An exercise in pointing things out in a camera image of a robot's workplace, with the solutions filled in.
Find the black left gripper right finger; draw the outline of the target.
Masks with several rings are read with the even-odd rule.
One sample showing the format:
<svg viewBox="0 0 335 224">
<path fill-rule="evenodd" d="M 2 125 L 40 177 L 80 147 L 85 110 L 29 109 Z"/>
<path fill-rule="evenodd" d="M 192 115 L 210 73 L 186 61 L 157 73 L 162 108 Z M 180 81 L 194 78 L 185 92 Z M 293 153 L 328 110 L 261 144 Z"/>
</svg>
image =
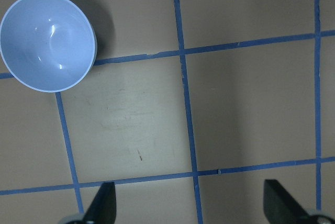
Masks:
<svg viewBox="0 0 335 224">
<path fill-rule="evenodd" d="M 312 217 L 278 180 L 265 180 L 263 212 L 271 224 L 314 223 Z"/>
</svg>

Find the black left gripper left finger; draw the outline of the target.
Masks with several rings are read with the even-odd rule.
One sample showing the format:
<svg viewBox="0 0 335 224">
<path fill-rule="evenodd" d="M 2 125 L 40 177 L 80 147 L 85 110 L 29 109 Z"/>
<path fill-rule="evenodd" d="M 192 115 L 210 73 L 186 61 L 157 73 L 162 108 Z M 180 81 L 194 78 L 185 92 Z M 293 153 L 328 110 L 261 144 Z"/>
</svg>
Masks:
<svg viewBox="0 0 335 224">
<path fill-rule="evenodd" d="M 114 182 L 105 182 L 100 186 L 82 221 L 83 223 L 115 223 L 116 190 Z"/>
</svg>

